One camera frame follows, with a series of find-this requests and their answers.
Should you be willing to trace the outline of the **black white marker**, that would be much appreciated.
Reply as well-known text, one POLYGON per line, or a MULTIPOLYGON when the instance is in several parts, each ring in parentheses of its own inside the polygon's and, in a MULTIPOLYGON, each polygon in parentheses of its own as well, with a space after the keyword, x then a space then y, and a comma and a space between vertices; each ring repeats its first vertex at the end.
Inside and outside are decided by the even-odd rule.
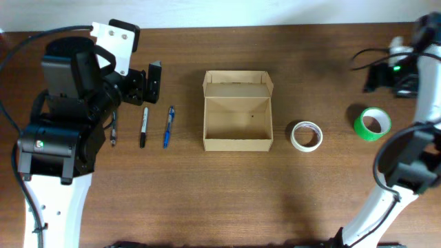
POLYGON ((147 138, 147 120, 148 120, 148 108, 145 107, 143 110, 143 118, 142 118, 142 124, 141 124, 141 134, 140 134, 140 148, 145 147, 145 142, 147 138))

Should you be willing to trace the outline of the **green tape roll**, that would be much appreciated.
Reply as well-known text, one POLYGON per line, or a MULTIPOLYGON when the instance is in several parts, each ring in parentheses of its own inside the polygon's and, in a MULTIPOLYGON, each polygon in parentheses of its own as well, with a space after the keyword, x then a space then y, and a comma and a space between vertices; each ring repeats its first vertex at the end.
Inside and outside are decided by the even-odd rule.
POLYGON ((376 141, 387 134, 392 126, 390 116, 382 109, 377 107, 369 107, 365 109, 360 116, 354 121, 353 127, 356 134, 365 141, 376 141), (371 117, 380 125, 380 132, 371 131, 364 124, 364 117, 371 117))

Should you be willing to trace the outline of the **black pen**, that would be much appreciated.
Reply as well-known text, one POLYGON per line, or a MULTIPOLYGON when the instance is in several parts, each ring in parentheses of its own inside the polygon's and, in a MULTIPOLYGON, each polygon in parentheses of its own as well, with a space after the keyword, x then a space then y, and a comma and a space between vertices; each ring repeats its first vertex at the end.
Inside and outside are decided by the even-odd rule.
POLYGON ((110 132, 110 143, 112 147, 116 145, 116 140, 117 140, 116 129, 117 129, 117 111, 115 110, 112 116, 112 124, 111 124, 111 132, 110 132))

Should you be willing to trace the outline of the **white masking tape roll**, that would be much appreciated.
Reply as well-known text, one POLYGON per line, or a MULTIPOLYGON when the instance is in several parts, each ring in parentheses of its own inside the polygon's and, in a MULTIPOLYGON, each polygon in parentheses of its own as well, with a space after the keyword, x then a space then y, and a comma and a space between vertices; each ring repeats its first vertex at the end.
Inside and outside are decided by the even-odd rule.
POLYGON ((293 145, 293 147, 295 147, 297 150, 299 150, 301 152, 313 152, 318 147, 320 147, 320 145, 323 141, 323 132, 322 132, 321 128, 318 125, 316 125, 315 123, 310 122, 310 121, 301 121, 301 122, 295 124, 294 127, 292 128, 291 134, 290 134, 290 141, 291 141, 291 144, 293 145), (296 131, 302 127, 307 127, 307 128, 314 131, 314 133, 316 134, 317 139, 318 139, 318 141, 316 142, 315 145, 307 147, 307 146, 301 145, 297 141, 297 139, 295 137, 296 131))

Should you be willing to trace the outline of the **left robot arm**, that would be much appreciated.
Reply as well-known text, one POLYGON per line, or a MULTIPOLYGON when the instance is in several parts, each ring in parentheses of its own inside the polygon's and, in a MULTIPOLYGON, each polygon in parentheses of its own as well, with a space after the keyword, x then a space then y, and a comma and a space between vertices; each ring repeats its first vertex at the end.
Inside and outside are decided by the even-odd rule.
POLYGON ((26 197, 25 247, 77 247, 105 121, 122 103, 155 103, 162 65, 116 71, 116 55, 85 37, 52 41, 41 65, 48 83, 17 142, 26 197))

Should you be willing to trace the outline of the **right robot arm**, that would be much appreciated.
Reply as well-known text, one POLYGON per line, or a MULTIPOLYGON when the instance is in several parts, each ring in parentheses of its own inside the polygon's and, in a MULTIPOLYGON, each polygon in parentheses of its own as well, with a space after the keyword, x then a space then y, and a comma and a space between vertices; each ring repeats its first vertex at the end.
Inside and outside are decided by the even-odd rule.
POLYGON ((409 45, 395 37, 386 57, 365 67, 365 93, 387 87, 415 98, 412 124, 391 136, 373 161, 376 186, 359 214, 324 247, 379 247, 400 212, 426 190, 440 186, 440 13, 420 17, 409 45))

